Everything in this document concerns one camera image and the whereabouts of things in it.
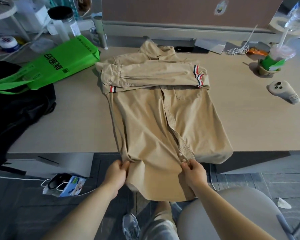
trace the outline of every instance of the smartphone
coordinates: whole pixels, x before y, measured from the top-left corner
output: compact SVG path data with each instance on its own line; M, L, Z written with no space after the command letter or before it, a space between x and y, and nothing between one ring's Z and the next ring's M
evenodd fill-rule
M199 53L199 54L208 54L209 50L195 46L195 47L188 47L188 46L176 46L174 48L176 52L180 53Z

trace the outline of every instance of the wooden desk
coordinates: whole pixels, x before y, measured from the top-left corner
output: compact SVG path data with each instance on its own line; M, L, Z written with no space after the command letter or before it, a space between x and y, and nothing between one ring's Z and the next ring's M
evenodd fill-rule
M137 48L109 47L102 50L101 61L137 51ZM268 161L288 157L292 151L300 154L300 103L291 105L266 89L274 80L286 80L300 97L298 57L289 60L273 78L260 78L249 68L250 63L252 66L257 61L245 55L210 52L179 56L198 60L208 70L209 94L234 151L263 153L262 160L253 159L248 166L264 162L265 152L271 152ZM9 153L117 152L108 101L101 93L94 70L91 67L55 83L55 111L27 129ZM241 159L236 159L238 155L235 153L220 166L228 168L236 160L240 163L235 163L237 166L231 168L234 170L240 168L242 161L249 161L242 154Z

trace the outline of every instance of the black lid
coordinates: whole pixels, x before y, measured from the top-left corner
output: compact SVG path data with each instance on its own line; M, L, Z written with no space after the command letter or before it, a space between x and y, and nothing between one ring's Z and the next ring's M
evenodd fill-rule
M52 7L48 10L48 15L53 20L64 20L69 19L73 16L71 7L58 6Z

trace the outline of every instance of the black fabric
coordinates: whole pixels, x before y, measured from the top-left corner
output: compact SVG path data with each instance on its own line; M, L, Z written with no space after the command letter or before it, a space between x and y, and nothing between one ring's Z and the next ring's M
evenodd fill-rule
M0 79L16 73L19 69L20 66L16 64L0 61ZM10 89L9 92L18 92L23 88ZM0 166L6 161L10 146L30 125L43 115L51 113L56 106L55 101L53 84L15 95L0 93Z

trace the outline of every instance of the shirt sleeve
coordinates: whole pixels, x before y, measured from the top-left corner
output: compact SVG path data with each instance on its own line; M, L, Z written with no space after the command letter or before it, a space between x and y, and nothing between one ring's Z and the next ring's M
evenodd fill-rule
M150 60L126 66L104 63L96 66L102 70L102 83L116 87L116 92L160 85L191 85L209 89L207 70L195 64Z

